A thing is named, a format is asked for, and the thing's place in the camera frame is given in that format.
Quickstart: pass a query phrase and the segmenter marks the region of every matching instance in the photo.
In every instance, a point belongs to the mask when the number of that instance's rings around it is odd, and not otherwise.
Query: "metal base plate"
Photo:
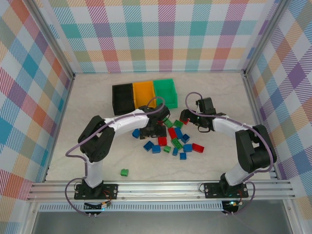
[[[248,190],[247,190],[246,184],[241,184],[238,190],[241,191],[242,198],[248,197]],[[240,198],[240,193],[238,191],[235,191],[229,196],[225,196],[221,190],[219,183],[204,183],[204,191],[205,191],[206,198],[229,198],[229,197]]]
[[[116,200],[118,184],[100,184],[91,189],[86,184],[78,184],[74,194],[75,200]]]

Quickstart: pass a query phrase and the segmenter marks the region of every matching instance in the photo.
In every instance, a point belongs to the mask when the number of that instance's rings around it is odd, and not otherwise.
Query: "black bin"
[[[115,116],[120,116],[134,111],[132,84],[113,85],[113,110]]]

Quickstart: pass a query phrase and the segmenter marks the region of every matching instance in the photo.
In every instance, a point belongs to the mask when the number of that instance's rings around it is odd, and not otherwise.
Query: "green lego brick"
[[[177,150],[180,150],[183,148],[182,144],[180,143],[180,141],[178,139],[173,139],[171,141],[171,143],[177,148]]]
[[[164,148],[164,151],[165,151],[166,153],[169,153],[169,152],[171,151],[171,147],[168,146],[168,145],[166,145],[165,148]]]
[[[121,174],[122,176],[128,176],[129,170],[128,170],[128,169],[122,169],[121,172],[120,172],[120,174]]]
[[[167,128],[172,128],[174,125],[168,118],[164,118],[163,121]]]
[[[183,127],[183,123],[179,120],[176,120],[175,123],[174,123],[174,126],[175,127],[178,127],[178,128],[182,128]]]

